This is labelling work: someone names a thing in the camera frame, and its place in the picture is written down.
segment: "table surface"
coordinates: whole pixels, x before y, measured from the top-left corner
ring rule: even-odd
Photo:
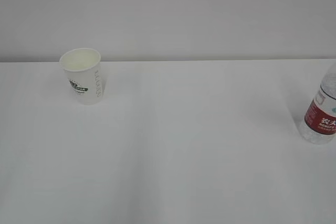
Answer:
[[[0,223],[336,223],[336,141],[297,130],[333,60],[0,63]]]

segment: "paper cup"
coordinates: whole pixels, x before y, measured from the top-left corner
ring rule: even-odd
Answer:
[[[82,104],[91,105],[102,99],[100,59],[98,51],[79,48],[68,51],[59,60],[77,100]]]

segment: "white wall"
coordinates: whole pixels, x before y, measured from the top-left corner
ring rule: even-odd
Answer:
[[[336,0],[0,0],[0,60],[336,56]]]

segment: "plastic water bottle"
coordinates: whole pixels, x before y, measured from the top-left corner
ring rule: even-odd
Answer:
[[[336,133],[336,63],[322,79],[320,89],[299,126],[301,136],[314,144],[325,144]]]

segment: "bottle label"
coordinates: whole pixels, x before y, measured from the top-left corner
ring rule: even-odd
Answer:
[[[327,95],[320,87],[304,117],[314,131],[332,135],[336,133],[336,99]]]

